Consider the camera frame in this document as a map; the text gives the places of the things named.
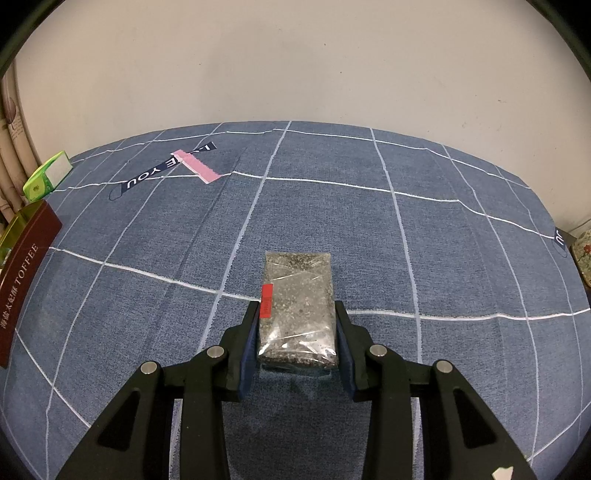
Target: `pink label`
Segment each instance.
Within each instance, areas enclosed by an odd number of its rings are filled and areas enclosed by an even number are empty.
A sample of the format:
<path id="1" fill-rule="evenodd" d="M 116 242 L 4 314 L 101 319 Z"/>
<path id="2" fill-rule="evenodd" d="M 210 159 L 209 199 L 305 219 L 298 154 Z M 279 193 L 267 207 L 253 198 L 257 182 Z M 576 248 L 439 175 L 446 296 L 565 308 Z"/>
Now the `pink label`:
<path id="1" fill-rule="evenodd" d="M 183 162 L 189 170 L 198 175 L 205 183 L 211 183 L 221 177 L 221 175 L 215 173 L 211 168 L 205 165 L 205 163 L 202 163 L 190 153 L 186 153 L 183 150 L 177 150 L 176 152 L 173 152 L 172 155 L 178 161 Z"/>

